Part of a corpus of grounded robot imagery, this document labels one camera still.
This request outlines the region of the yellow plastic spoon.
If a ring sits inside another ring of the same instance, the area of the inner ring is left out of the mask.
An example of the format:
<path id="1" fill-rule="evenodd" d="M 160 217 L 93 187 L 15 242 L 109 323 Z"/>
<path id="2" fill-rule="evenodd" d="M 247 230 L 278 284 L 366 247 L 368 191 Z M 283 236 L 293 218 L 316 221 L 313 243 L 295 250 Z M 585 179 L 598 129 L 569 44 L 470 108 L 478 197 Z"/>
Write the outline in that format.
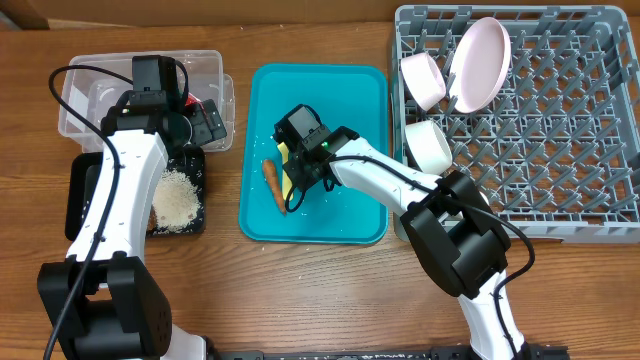
<path id="1" fill-rule="evenodd" d="M 277 145 L 278 151 L 281 154 L 282 165 L 285 165 L 289 160 L 289 149 L 284 142 L 280 142 Z M 292 189 L 292 182 L 287 175 L 285 170 L 282 170 L 282 179 L 281 179 L 281 191 L 283 195 L 283 199 L 286 199 L 288 192 Z"/>

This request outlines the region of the brown sausage stick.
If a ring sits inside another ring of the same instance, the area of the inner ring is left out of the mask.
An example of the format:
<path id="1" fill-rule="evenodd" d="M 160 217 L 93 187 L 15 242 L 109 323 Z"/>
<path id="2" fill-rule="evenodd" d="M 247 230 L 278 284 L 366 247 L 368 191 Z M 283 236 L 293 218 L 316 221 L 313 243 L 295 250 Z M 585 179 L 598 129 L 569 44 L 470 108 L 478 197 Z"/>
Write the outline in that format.
<path id="1" fill-rule="evenodd" d="M 274 201 L 278 207 L 278 210 L 283 215 L 285 215 L 287 213 L 285 208 L 285 200 L 283 198 L 281 184 L 279 181 L 278 173 L 277 173 L 274 162 L 270 159 L 265 159 L 262 162 L 262 172 L 268 184 L 268 187 L 272 193 Z"/>

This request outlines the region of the pile of rice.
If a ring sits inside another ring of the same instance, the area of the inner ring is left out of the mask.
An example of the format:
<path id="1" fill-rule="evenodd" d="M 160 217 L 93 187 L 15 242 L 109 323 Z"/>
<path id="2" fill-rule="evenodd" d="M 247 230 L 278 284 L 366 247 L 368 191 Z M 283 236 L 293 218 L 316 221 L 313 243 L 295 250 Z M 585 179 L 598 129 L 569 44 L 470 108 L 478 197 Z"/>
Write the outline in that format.
<path id="1" fill-rule="evenodd" d="M 162 173 L 152 202 L 156 228 L 161 233 L 182 232 L 194 225 L 200 205 L 197 188 L 185 173 Z"/>

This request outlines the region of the small white bowl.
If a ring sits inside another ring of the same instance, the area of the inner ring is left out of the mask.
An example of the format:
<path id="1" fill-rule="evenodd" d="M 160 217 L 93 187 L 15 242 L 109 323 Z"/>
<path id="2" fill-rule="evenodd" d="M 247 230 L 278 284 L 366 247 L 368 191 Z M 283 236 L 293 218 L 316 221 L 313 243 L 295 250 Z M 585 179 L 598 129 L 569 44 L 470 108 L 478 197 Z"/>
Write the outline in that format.
<path id="1" fill-rule="evenodd" d="M 433 121 L 421 121 L 405 127 L 411 156 L 420 170 L 440 175 L 453 163 L 451 149 L 441 128 Z"/>

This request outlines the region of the white bowl with rice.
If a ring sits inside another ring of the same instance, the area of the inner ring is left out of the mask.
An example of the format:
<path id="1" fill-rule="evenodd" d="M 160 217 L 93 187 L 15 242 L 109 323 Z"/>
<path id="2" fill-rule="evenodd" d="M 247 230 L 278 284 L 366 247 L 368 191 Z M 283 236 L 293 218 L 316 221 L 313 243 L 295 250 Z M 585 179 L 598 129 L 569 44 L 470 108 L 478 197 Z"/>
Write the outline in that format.
<path id="1" fill-rule="evenodd" d="M 422 110 L 428 111 L 445 97 L 444 78 L 428 53 L 403 58 L 400 70 L 411 96 Z"/>

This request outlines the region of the large white plate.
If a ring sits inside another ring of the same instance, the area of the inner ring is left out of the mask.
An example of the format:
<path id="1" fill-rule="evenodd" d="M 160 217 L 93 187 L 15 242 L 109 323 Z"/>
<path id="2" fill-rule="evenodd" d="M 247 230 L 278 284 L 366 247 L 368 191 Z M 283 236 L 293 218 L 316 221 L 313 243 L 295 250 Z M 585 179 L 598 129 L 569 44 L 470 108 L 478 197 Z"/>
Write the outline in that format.
<path id="1" fill-rule="evenodd" d="M 450 67 L 454 76 L 449 95 L 454 109 L 476 112 L 497 96 L 511 64 L 511 41 L 506 28 L 493 17 L 477 20 L 464 33 Z"/>

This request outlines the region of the red wrapper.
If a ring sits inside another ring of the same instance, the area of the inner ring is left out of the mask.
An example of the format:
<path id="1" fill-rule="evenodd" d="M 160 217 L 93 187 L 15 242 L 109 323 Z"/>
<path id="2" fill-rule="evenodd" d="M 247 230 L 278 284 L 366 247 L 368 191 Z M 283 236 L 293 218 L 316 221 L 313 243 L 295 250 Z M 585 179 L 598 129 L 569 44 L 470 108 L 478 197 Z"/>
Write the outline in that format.
<path id="1" fill-rule="evenodd" d="M 185 111 L 190 113 L 199 112 L 202 110 L 202 103 L 200 100 L 189 97 L 186 102 Z"/>

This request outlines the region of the brown food chunk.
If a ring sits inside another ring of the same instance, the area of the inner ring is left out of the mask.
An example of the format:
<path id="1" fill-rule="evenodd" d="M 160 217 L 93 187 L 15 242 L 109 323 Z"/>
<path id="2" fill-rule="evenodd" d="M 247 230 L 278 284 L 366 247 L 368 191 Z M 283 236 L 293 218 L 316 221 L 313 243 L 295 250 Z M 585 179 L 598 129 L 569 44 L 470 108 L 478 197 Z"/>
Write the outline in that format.
<path id="1" fill-rule="evenodd" d="M 157 218 L 156 218 L 155 209 L 151 208 L 146 231 L 151 232 L 156 227 L 156 224 L 157 224 Z"/>

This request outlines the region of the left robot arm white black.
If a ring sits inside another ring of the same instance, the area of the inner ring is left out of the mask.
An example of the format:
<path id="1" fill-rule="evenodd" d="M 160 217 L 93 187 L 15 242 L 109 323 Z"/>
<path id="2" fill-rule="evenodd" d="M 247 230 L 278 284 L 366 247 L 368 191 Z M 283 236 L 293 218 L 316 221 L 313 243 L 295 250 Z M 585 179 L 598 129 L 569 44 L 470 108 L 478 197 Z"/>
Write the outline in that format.
<path id="1" fill-rule="evenodd" d="M 52 323 L 43 356 L 68 359 L 216 359 L 212 340 L 172 321 L 169 301 L 144 264 L 146 229 L 170 156 L 210 142 L 209 113 L 189 102 L 178 60 L 136 56 L 132 88 L 100 125 L 77 118 L 103 143 L 96 187 L 61 262 L 45 263 L 37 289 Z"/>

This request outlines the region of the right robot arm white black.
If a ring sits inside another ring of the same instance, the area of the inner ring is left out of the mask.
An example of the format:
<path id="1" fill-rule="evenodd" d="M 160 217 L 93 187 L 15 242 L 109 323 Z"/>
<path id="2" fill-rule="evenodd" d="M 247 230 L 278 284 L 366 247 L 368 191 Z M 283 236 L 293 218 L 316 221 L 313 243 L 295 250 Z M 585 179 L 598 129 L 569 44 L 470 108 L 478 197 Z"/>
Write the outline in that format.
<path id="1" fill-rule="evenodd" d="M 526 342 L 504 291 L 512 278 L 506 272 L 507 224 L 468 176 L 416 171 L 346 127 L 298 131 L 277 126 L 274 139 L 290 152 L 283 170 L 294 188 L 306 192 L 317 182 L 326 190 L 341 185 L 399 212 L 426 274 L 458 299 L 477 357 L 523 358 Z"/>

